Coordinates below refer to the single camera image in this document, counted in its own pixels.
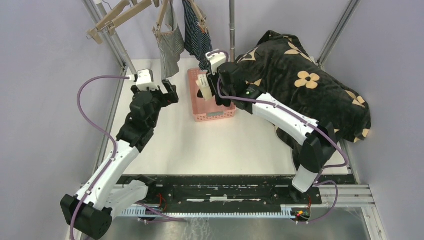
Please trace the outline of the black underwear beige waistband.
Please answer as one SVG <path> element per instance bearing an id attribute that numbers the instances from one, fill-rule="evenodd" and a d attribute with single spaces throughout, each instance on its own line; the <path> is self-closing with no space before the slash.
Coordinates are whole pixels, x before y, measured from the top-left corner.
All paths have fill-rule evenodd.
<path id="1" fill-rule="evenodd" d="M 213 86 L 211 83 L 209 83 L 207 75 L 205 73 L 198 74 L 195 84 L 198 87 L 197 92 L 201 93 L 201 97 L 199 97 L 197 94 L 195 95 L 197 102 L 202 106 L 215 107 L 217 105 L 216 98 L 213 92 Z"/>

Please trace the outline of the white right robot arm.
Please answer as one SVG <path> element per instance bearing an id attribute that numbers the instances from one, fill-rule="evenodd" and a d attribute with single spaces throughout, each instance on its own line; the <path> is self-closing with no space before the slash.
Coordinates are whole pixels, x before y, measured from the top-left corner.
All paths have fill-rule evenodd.
<path id="1" fill-rule="evenodd" d="M 247 74 L 233 62 L 213 63 L 211 73 L 217 97 L 272 123 L 300 146 L 297 158 L 300 165 L 288 192 L 292 202 L 303 203 L 309 198 L 309 189 L 316 184 L 326 163 L 340 150 L 332 123 L 320 123 L 304 116 L 259 86 L 248 84 Z"/>

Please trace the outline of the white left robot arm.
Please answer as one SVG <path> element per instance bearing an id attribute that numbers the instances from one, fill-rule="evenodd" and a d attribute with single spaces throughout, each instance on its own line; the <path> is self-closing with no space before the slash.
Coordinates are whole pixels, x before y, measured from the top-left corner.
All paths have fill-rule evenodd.
<path id="1" fill-rule="evenodd" d="M 66 194 L 60 206 L 69 225 L 69 237 L 75 239 L 75 230 L 99 240 L 109 230 L 113 220 L 131 205 L 156 200 L 155 187 L 134 179 L 113 193 L 115 185 L 128 166 L 140 155 L 154 135 L 161 109 L 179 102 L 177 87 L 168 79 L 162 80 L 167 90 L 163 93 L 154 83 L 132 86 L 134 94 L 130 112 L 117 136 L 111 140 L 112 150 L 88 182 L 74 195 Z"/>

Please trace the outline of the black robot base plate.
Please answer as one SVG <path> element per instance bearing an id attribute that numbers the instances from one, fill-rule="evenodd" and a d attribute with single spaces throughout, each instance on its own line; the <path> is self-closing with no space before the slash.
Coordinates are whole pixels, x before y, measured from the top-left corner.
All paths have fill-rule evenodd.
<path id="1" fill-rule="evenodd" d="M 306 193 L 292 186 L 292 176 L 281 175 L 123 175 L 117 181 L 147 183 L 144 204 L 162 205 L 165 213 L 235 214 L 277 213 L 281 206 L 322 204 L 317 187 Z"/>

